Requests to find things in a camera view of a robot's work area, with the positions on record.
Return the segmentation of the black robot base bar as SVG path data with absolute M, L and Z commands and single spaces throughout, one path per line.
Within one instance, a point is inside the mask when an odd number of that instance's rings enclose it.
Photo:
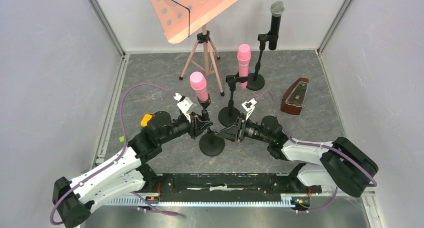
M 282 194 L 320 194 L 298 178 L 278 173 L 163 173 L 141 189 L 163 202 L 278 202 Z

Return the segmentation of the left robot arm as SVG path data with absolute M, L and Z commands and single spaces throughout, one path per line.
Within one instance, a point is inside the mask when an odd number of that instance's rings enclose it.
M 75 228 L 99 207 L 124 194 L 159 191 L 158 176 L 147 162 L 162 152 L 162 144 L 184 134 L 195 139 L 213 123 L 203 109 L 201 114 L 181 113 L 177 119 L 158 111 L 146 114 L 140 124 L 140 133 L 113 157 L 78 177 L 55 181 L 52 213 L 60 216 L 60 225 Z

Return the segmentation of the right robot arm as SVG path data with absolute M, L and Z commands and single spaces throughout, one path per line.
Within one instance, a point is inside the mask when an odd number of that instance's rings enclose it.
M 314 143 L 290 138 L 276 116 L 265 116 L 254 123 L 241 115 L 216 133 L 233 142 L 245 138 L 267 143 L 267 151 L 277 160 L 300 161 L 303 165 L 289 178 L 289 187 L 302 192 L 311 186 L 337 187 L 358 198 L 367 187 L 376 187 L 378 165 L 345 137 Z

